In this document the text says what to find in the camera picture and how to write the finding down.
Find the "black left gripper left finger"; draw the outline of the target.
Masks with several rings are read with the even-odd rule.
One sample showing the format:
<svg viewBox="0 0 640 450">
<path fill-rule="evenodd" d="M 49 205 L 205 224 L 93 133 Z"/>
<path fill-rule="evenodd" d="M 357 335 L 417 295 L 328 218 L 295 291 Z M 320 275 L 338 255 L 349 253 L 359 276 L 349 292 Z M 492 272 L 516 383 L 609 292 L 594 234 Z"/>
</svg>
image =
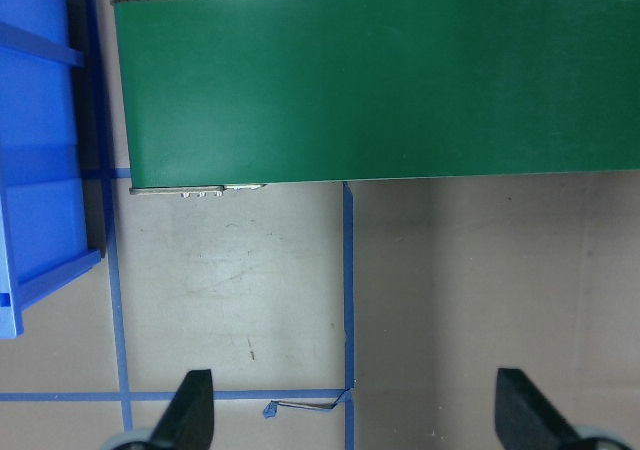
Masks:
<svg viewBox="0 0 640 450">
<path fill-rule="evenodd" d="M 149 449 L 203 449 L 214 435 L 212 373 L 187 372 L 148 440 Z"/>
</svg>

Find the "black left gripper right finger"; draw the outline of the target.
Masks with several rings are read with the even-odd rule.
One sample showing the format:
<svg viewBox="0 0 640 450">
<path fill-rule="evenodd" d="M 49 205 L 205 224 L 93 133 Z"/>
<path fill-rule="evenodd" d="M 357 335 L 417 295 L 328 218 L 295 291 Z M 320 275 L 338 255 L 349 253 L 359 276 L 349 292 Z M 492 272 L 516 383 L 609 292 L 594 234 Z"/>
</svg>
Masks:
<svg viewBox="0 0 640 450">
<path fill-rule="evenodd" d="M 562 414 L 520 369 L 499 368 L 494 426 L 504 449 L 589 449 Z"/>
</svg>

